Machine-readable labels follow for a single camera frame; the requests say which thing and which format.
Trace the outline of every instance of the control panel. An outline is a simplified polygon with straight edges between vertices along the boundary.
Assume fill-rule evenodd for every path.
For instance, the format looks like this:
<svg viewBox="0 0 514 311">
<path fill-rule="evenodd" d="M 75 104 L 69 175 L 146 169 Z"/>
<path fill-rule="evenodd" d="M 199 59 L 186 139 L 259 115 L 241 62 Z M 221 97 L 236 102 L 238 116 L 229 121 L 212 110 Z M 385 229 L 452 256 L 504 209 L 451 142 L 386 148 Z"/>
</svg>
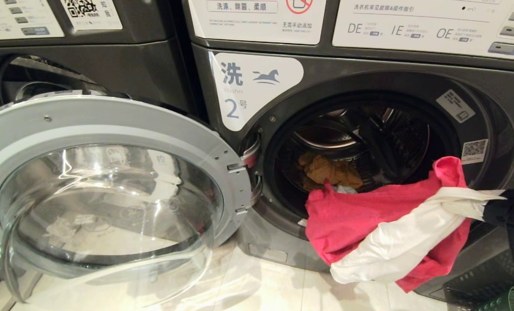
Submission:
<svg viewBox="0 0 514 311">
<path fill-rule="evenodd" d="M 47 0 L 0 0 L 0 40 L 63 36 Z"/>
<path fill-rule="evenodd" d="M 341 0 L 332 45 L 514 59 L 514 0 Z"/>
</svg>

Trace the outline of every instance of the bar code label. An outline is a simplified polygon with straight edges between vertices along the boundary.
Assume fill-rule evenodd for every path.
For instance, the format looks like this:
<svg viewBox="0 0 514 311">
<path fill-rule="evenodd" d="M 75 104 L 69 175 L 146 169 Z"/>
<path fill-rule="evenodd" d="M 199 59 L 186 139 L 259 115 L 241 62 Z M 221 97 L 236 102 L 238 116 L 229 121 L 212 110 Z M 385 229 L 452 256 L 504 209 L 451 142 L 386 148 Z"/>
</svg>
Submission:
<svg viewBox="0 0 514 311">
<path fill-rule="evenodd" d="M 462 165 L 481 163 L 485 159 L 489 140 L 467 142 L 462 149 Z"/>
<path fill-rule="evenodd" d="M 113 0 L 61 0 L 76 30 L 123 29 Z"/>
<path fill-rule="evenodd" d="M 437 103 L 459 123 L 466 122 L 476 114 L 476 112 L 453 90 L 448 90 L 441 95 L 441 97 L 437 98 Z"/>
</svg>

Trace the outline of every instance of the laundry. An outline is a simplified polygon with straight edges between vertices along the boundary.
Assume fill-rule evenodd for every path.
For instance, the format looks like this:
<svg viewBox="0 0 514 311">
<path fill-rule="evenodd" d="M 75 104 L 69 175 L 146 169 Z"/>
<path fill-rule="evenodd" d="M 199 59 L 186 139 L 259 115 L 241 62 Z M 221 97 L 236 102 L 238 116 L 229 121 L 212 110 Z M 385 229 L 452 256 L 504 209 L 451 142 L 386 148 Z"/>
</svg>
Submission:
<svg viewBox="0 0 514 311">
<path fill-rule="evenodd" d="M 307 152 L 299 157 L 298 162 L 314 183 L 324 185 L 328 180 L 332 185 L 355 189 L 363 185 L 359 172 L 346 161 L 332 161 L 322 155 Z"/>
<path fill-rule="evenodd" d="M 460 160 L 444 157 L 429 178 L 344 194 L 326 184 L 310 193 L 306 235 L 340 283 L 397 281 L 406 292 L 450 272 L 488 200 L 467 189 Z"/>
</svg>

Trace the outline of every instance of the instruction label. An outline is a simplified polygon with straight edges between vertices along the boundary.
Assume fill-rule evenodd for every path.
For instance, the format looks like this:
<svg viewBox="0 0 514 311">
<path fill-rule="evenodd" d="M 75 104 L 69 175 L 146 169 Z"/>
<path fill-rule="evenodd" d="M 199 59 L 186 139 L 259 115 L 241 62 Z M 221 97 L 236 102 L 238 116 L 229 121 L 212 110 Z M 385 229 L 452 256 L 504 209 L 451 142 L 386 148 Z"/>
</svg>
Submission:
<svg viewBox="0 0 514 311">
<path fill-rule="evenodd" d="M 326 0 L 189 0 L 198 37 L 317 44 Z"/>
<path fill-rule="evenodd" d="M 294 58 L 218 53 L 211 58 L 224 126 L 238 131 L 261 108 L 297 85 L 303 66 Z"/>
<path fill-rule="evenodd" d="M 467 142 L 462 148 L 462 165 L 481 163 L 485 159 L 489 140 L 476 140 Z"/>
<path fill-rule="evenodd" d="M 61 0 L 75 30 L 123 29 L 113 0 Z"/>
<path fill-rule="evenodd" d="M 466 122 L 476 114 L 476 112 L 453 90 L 448 90 L 441 95 L 441 97 L 437 98 L 437 103 L 459 123 Z"/>
</svg>

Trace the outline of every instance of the red prohibition icon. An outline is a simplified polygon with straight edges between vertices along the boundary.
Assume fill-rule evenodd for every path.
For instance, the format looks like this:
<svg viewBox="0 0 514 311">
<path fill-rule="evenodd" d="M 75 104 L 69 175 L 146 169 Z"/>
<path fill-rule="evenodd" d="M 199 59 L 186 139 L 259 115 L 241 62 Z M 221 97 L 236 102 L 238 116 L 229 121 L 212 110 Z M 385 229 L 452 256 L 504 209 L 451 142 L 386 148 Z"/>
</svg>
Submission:
<svg viewBox="0 0 514 311">
<path fill-rule="evenodd" d="M 313 1 L 314 0 L 286 0 L 286 4 L 292 13 L 303 14 L 310 9 L 310 5 Z"/>
</svg>

